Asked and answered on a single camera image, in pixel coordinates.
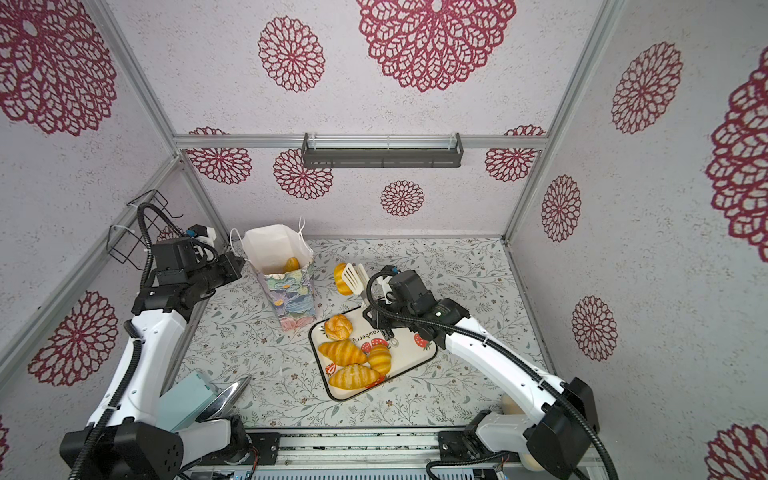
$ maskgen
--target red flower pattern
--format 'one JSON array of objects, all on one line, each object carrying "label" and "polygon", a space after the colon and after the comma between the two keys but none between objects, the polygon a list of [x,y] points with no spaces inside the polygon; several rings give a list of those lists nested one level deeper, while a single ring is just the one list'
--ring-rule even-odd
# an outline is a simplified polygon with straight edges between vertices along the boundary
[{"label": "red flower pattern", "polygon": [[8,429],[2,424],[2,415],[0,415],[0,472],[2,472],[2,461],[5,454],[11,447],[8,445]]},{"label": "red flower pattern", "polygon": [[574,179],[561,175],[552,181],[541,202],[541,224],[554,242],[570,237],[581,215],[581,198]]},{"label": "red flower pattern", "polygon": [[[190,135],[228,135],[218,128],[202,127]],[[187,149],[197,171],[220,184],[238,184],[250,175],[250,157],[245,148],[190,148]]]},{"label": "red flower pattern", "polygon": [[616,321],[614,314],[603,300],[586,296],[576,304],[573,319],[574,339],[578,347],[589,358],[607,360],[616,348]]},{"label": "red flower pattern", "polygon": [[298,149],[281,152],[272,170],[280,188],[304,200],[322,197],[333,185],[331,169],[305,168]]},{"label": "red flower pattern", "polygon": [[111,115],[109,50],[77,0],[4,0],[0,104],[13,121],[78,136]]},{"label": "red flower pattern", "polygon": [[295,18],[275,18],[266,24],[259,39],[259,58],[270,78],[288,91],[313,88],[326,69],[317,37]]},{"label": "red flower pattern", "polygon": [[109,300],[99,292],[85,292],[27,370],[40,383],[54,386],[85,380],[109,358],[118,336],[117,324]]},{"label": "red flower pattern", "polygon": [[768,262],[768,48],[728,105],[725,121],[711,137],[712,207],[730,221],[729,235],[746,239]]},{"label": "red flower pattern", "polygon": [[382,73],[419,91],[466,81],[504,41],[513,0],[357,0],[360,33]]},{"label": "red flower pattern", "polygon": [[[504,135],[541,136],[546,133],[541,127],[520,125]],[[485,169],[496,180],[520,180],[528,175],[537,154],[533,148],[492,148],[485,154]]]},{"label": "red flower pattern", "polygon": [[160,233],[157,235],[155,242],[161,242],[163,240],[168,240],[169,238],[176,238],[176,233],[174,233],[170,227],[165,227],[163,230],[160,230]]},{"label": "red flower pattern", "polygon": [[707,445],[707,480],[768,478],[768,431],[761,425],[733,424],[728,430],[718,430],[717,437]]},{"label": "red flower pattern", "polygon": [[388,214],[407,217],[424,204],[424,190],[413,182],[398,180],[384,187],[381,203]]},{"label": "red flower pattern", "polygon": [[611,113],[625,134],[645,130],[667,111],[680,83],[680,51],[665,41],[637,56],[616,85]]}]

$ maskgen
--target paper bag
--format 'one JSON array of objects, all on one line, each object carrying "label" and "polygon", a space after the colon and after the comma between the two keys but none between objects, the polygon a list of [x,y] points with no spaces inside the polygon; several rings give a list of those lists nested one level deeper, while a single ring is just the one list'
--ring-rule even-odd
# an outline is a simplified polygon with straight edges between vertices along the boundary
[{"label": "paper bag", "polygon": [[[286,331],[315,320],[314,253],[301,236],[301,227],[297,233],[285,225],[269,225],[248,230],[243,237],[243,251]],[[299,261],[300,268],[283,273],[290,257]]]}]

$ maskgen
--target black cable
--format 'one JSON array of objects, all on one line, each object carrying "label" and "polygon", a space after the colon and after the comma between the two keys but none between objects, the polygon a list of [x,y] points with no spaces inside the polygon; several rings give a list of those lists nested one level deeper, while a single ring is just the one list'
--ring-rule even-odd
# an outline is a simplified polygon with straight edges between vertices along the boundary
[{"label": "black cable", "polygon": [[194,243],[195,245],[198,245],[199,247],[204,248],[205,250],[210,251],[214,255],[214,258],[211,259],[209,263],[215,262],[216,259],[219,258],[219,253],[211,245],[208,245],[207,243],[201,242],[197,238],[193,238],[192,239],[192,243]]},{"label": "black cable", "polygon": [[157,214],[158,217],[163,219],[166,225],[174,231],[177,237],[184,237],[184,232],[181,231],[176,224],[168,218],[168,215],[158,208],[157,205],[149,202],[143,202],[139,204],[136,209],[136,220],[139,224],[139,231],[141,232],[141,239],[144,241],[144,246],[147,248],[147,261],[144,263],[144,269],[141,271],[141,283],[139,288],[144,288],[144,284],[149,278],[149,273],[152,271],[152,263],[154,262],[154,255],[152,254],[152,239],[149,237],[149,230],[147,230],[147,219],[144,218],[144,210],[150,209]]},{"label": "black cable", "polygon": [[590,439],[590,442],[592,442],[592,445],[594,445],[594,449],[598,451],[598,454],[600,455],[600,458],[603,461],[605,471],[608,473],[608,479],[609,480],[618,480],[619,476],[616,472],[616,466],[614,465],[614,461],[611,459],[611,456],[608,454],[608,450],[605,448],[605,445],[603,445],[603,442],[600,440],[600,437],[598,437],[598,434],[594,432],[592,427],[590,427],[589,423],[587,422],[587,419],[584,418],[584,416],[581,414],[581,412],[578,411],[576,407],[574,407],[568,399],[566,399],[563,394],[557,391],[557,389],[550,385],[549,382],[546,382],[542,379],[542,377],[536,373],[535,370],[533,370],[530,366],[526,365],[525,362],[520,360],[514,353],[510,352],[506,347],[504,347],[500,343],[496,343],[493,340],[486,339],[484,335],[481,335],[477,332],[472,332],[471,330],[459,328],[457,326],[453,325],[445,325],[440,322],[433,322],[431,320],[419,318],[417,316],[410,316],[410,315],[402,315],[401,313],[394,313],[390,312],[389,310],[385,309],[383,306],[379,305],[375,299],[373,298],[373,281],[380,276],[389,276],[390,273],[386,272],[376,272],[374,273],[369,282],[366,286],[366,295],[368,296],[368,301],[373,307],[373,309],[381,313],[384,316],[387,316],[392,319],[397,319],[403,322],[411,322],[411,323],[417,323],[422,325],[428,325],[433,326],[435,328],[447,330],[449,332],[454,333],[461,333],[464,336],[468,336],[470,338],[473,338],[475,340],[479,340],[485,343],[485,345],[490,346],[497,352],[501,353],[503,356],[507,357],[509,360],[512,361],[518,368],[520,368],[523,372],[525,372],[526,375],[531,377],[534,382],[541,385],[541,387],[547,391],[550,395],[552,395],[560,404],[563,406],[563,408],[573,417],[573,419],[576,420],[576,422],[579,424],[580,427],[587,433],[587,436]]},{"label": "black cable", "polygon": [[131,379],[133,379],[134,373],[136,373],[136,368],[139,365],[139,359],[141,358],[141,337],[139,336],[139,333],[136,331],[133,323],[131,323],[130,320],[126,321],[123,326],[128,332],[128,335],[134,339],[134,353],[131,356],[131,362],[128,363],[128,368],[125,370],[123,379],[118,384],[118,387],[115,389],[114,394],[112,395],[112,399],[107,404],[107,409],[104,410],[104,413],[101,414],[98,422],[96,422],[96,426],[93,428],[93,430],[91,430],[91,433],[89,433],[88,437],[85,439],[83,449],[80,451],[80,453],[78,453],[78,457],[75,459],[74,464],[72,465],[72,471],[69,473],[69,480],[77,480],[80,478],[80,471],[83,469],[85,459],[91,456],[91,453],[96,447],[101,434],[104,433],[104,429],[107,427],[109,418],[112,417],[112,412],[120,405],[123,394],[128,388],[128,384],[131,383]]},{"label": "black cable", "polygon": [[449,462],[447,460],[435,460],[434,462],[430,462],[427,464],[427,475],[429,475],[429,477],[432,480],[442,480],[442,478],[432,473],[432,469],[434,467],[463,467],[465,465],[474,465],[476,463],[490,462],[494,458],[499,458],[506,455],[514,455],[514,454],[508,450],[500,450],[498,452],[494,452],[490,455],[477,458],[475,460],[461,460],[457,462]]},{"label": "black cable", "polygon": [[573,473],[579,477],[579,480],[591,480],[591,478],[589,478],[586,473],[581,471],[581,468],[574,468]]}]

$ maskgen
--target bread roll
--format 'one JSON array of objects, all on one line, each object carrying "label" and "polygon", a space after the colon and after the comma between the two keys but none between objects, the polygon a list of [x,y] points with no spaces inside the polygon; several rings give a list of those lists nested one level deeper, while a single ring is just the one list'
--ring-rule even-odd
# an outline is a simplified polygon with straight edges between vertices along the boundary
[{"label": "bread roll", "polygon": [[392,369],[392,354],[385,345],[375,345],[368,354],[368,363],[381,376],[385,376]]},{"label": "bread roll", "polygon": [[362,365],[345,366],[328,379],[328,384],[343,390],[357,390],[374,383],[379,373]]},{"label": "bread roll", "polygon": [[346,340],[352,333],[352,322],[344,315],[334,315],[326,321],[324,329],[331,340]]},{"label": "bread roll", "polygon": [[339,342],[321,343],[317,349],[338,366],[365,363],[368,360],[366,354],[349,339]]}]

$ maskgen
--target table surface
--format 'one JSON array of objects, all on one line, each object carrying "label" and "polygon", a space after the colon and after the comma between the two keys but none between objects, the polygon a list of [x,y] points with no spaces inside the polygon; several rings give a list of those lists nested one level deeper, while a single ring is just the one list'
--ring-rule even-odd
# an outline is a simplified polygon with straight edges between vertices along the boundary
[{"label": "table surface", "polygon": [[[494,336],[545,368],[531,323],[499,239],[309,240],[315,252],[317,319],[360,304],[336,291],[333,268],[363,263],[416,270],[435,298],[463,305]],[[309,326],[284,332],[249,267],[209,301],[179,370],[200,371],[222,387],[243,375],[237,402],[255,427],[465,425],[482,409],[499,409],[502,392],[457,356],[431,362],[365,395],[331,400],[310,350]]]}]

